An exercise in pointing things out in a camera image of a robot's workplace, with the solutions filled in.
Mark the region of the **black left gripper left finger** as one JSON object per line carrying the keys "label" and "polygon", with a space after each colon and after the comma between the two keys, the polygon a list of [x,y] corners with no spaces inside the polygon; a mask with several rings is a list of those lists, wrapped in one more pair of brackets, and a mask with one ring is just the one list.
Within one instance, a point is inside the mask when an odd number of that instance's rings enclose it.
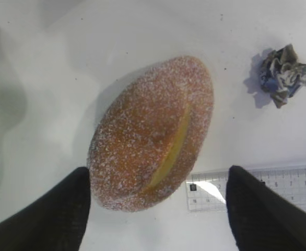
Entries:
{"label": "black left gripper left finger", "polygon": [[79,250],[90,205],[89,170],[79,167],[0,223],[0,250]]}

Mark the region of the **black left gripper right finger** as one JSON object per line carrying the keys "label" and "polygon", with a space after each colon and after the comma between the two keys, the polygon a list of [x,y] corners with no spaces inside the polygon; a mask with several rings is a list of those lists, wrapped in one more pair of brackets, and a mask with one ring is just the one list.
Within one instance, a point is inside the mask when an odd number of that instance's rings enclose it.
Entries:
{"label": "black left gripper right finger", "polygon": [[226,206],[238,250],[306,250],[306,213],[241,166],[229,168]]}

